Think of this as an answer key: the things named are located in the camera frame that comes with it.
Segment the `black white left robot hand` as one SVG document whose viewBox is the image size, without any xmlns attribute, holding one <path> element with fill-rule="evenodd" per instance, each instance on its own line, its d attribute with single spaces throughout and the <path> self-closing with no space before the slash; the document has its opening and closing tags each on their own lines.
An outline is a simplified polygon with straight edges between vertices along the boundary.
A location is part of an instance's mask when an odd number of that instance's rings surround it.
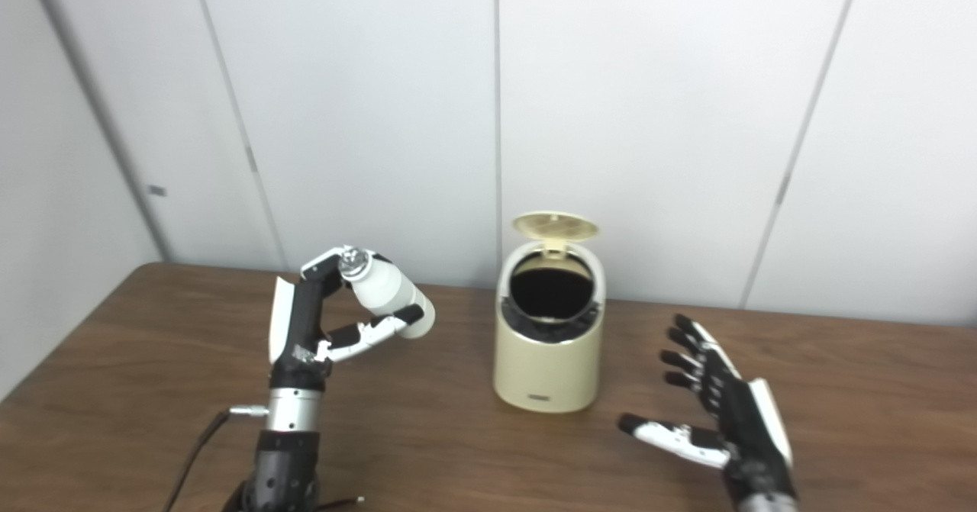
<svg viewBox="0 0 977 512">
<path fill-rule="evenodd" d="M 352 290 L 371 318 L 325 331 L 322 307 Z M 429 297 L 390 259 L 366 248 L 339 246 L 302 266 L 296 283 L 276 280 L 269 325 L 272 390 L 324 391 L 336 362 L 351 359 L 393 336 L 417 339 L 435 324 Z"/>
</svg>

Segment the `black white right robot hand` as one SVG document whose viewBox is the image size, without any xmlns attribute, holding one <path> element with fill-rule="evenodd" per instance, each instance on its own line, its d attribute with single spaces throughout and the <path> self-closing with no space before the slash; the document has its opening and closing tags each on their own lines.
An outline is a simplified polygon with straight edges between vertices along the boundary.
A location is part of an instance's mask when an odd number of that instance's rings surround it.
<svg viewBox="0 0 977 512">
<path fill-rule="evenodd" d="M 618 429 L 718 470 L 736 511 L 797 511 L 791 442 L 767 380 L 743 379 L 723 346 L 687 315 L 675 314 L 667 337 L 683 351 L 660 352 L 660 360 L 672 367 L 663 374 L 664 381 L 689 390 L 715 429 L 636 414 L 621 414 Z"/>
</svg>

